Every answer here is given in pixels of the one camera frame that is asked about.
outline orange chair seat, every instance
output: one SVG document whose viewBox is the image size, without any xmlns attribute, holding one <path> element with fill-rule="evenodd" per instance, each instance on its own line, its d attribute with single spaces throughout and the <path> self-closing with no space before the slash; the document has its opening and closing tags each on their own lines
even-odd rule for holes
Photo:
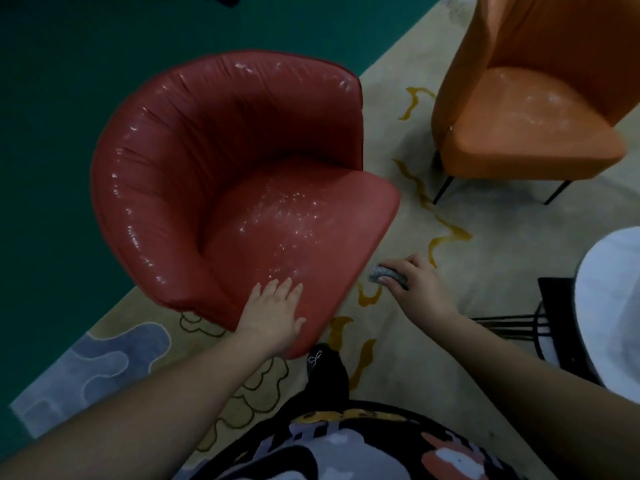
<svg viewBox="0 0 640 480">
<path fill-rule="evenodd" d="M 627 149 L 569 85 L 498 67 L 484 72 L 442 152 L 454 177 L 582 180 L 622 160 Z"/>
<path fill-rule="evenodd" d="M 213 277 L 238 310 L 254 284 L 292 277 L 307 323 L 288 356 L 316 343 L 396 215 L 399 194 L 380 177 L 308 157 L 269 162 L 220 196 L 200 236 Z"/>
</svg>

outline rug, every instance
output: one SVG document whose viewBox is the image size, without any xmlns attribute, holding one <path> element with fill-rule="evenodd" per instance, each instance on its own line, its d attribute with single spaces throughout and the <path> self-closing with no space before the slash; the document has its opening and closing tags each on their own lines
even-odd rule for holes
<svg viewBox="0 0 640 480">
<path fill-rule="evenodd" d="M 426 415 L 532 479 L 553 478 L 466 371 L 366 279 L 373 264 L 423 252 L 471 317 L 530 314 L 539 276 L 572 276 L 581 256 L 613 230 L 637 225 L 640 114 L 620 124 L 630 155 L 596 179 L 576 182 L 550 206 L 556 182 L 455 180 L 433 160 L 433 102 L 471 19 L 475 0 L 441 0 L 361 76 L 365 170 L 393 183 L 401 206 L 388 233 L 322 340 L 338 350 L 352 397 Z M 134 288 L 12 403 L 34 437 L 101 397 L 212 346 L 225 332 L 153 304 Z M 522 346 L 535 353 L 533 346 Z M 265 363 L 229 401 L 177 477 L 272 416 L 306 382 L 304 359 Z M 496 457 L 488 461 L 500 465 Z"/>
</svg>

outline orange leather chair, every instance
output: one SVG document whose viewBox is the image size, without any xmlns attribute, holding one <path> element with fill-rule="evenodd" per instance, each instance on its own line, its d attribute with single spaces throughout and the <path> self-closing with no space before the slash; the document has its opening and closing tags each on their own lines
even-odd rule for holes
<svg viewBox="0 0 640 480">
<path fill-rule="evenodd" d="M 573 180 L 622 160 L 640 0 L 478 0 L 431 121 L 453 177 Z"/>
<path fill-rule="evenodd" d="M 212 55 L 117 109 L 93 157 L 93 208 L 149 298 L 228 330 L 257 282 L 302 282 L 297 357 L 396 215 L 399 193 L 362 170 L 362 144 L 354 74 L 295 55 Z"/>
</svg>

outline hand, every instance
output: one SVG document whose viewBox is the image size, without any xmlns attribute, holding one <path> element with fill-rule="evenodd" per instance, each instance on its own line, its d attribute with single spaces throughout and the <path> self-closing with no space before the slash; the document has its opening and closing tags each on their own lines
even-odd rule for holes
<svg viewBox="0 0 640 480">
<path fill-rule="evenodd" d="M 434 322 L 460 316 L 436 270 L 420 254 L 405 260 L 384 261 L 381 265 L 407 277 L 409 290 L 404 290 L 388 276 L 383 276 L 378 282 L 391 291 L 407 318 L 425 333 Z"/>
<path fill-rule="evenodd" d="M 278 286 L 274 280 L 264 287 L 260 294 L 260 283 L 256 284 L 244 306 L 236 334 L 243 334 L 256 340 L 260 347 L 266 347 L 269 357 L 287 350 L 294 342 L 306 318 L 294 319 L 296 307 L 302 295 L 302 283 L 291 292 L 291 278 Z"/>
</svg>

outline white table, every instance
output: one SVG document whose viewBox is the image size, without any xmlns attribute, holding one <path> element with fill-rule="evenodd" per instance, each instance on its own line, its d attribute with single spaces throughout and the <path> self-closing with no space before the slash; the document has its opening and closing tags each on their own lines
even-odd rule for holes
<svg viewBox="0 0 640 480">
<path fill-rule="evenodd" d="M 589 250 L 573 298 L 595 372 L 608 389 L 640 404 L 640 227 L 609 234 Z"/>
</svg>

